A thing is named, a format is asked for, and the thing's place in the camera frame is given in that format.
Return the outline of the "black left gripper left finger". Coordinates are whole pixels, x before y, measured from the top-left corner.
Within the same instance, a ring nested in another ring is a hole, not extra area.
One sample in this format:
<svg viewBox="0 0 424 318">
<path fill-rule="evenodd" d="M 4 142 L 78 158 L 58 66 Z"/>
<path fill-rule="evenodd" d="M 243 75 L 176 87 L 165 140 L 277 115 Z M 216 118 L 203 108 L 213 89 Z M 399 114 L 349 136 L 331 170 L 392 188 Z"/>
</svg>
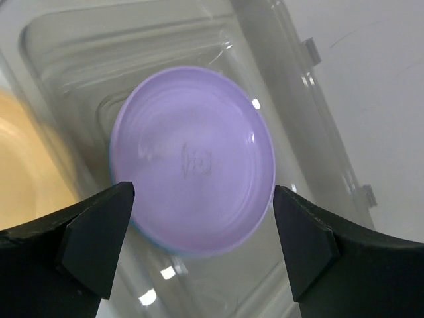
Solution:
<svg viewBox="0 0 424 318">
<path fill-rule="evenodd" d="M 1 231 L 2 317 L 95 317 L 109 299 L 134 202 L 131 182 Z"/>
</svg>

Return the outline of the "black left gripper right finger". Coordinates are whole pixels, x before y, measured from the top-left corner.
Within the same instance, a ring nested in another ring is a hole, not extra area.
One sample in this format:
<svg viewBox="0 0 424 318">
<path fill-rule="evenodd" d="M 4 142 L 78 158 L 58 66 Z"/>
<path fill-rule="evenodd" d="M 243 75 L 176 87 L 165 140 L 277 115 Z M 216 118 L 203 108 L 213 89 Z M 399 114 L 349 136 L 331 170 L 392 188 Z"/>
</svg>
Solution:
<svg viewBox="0 0 424 318">
<path fill-rule="evenodd" d="M 423 245 L 357 225 L 276 186 L 293 300 L 303 317 L 422 317 Z"/>
</svg>

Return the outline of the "orange plastic plate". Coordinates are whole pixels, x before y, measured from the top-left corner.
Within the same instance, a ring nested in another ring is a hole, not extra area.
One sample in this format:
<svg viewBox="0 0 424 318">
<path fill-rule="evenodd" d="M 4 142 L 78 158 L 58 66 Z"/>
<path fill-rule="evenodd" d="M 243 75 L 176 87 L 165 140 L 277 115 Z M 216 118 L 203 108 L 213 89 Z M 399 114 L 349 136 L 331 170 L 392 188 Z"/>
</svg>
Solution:
<svg viewBox="0 0 424 318">
<path fill-rule="evenodd" d="M 1 229 L 8 229 L 77 203 L 74 163 L 56 132 L 46 132 L 59 146 L 71 176 L 60 171 L 42 140 L 42 127 L 11 93 L 1 90 Z"/>
</svg>

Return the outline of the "lilac plastic plate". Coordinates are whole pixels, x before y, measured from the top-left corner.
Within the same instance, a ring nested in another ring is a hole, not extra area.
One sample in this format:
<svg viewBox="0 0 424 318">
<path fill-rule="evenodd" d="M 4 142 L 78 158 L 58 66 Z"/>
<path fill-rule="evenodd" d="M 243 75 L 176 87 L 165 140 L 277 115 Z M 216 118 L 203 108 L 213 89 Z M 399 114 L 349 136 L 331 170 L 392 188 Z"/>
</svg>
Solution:
<svg viewBox="0 0 424 318">
<path fill-rule="evenodd" d="M 264 119 L 235 82 L 198 66 L 166 68 L 133 90 L 113 125 L 109 166 L 114 182 L 133 183 L 135 227 L 190 256 L 244 243 L 276 183 Z"/>
</svg>

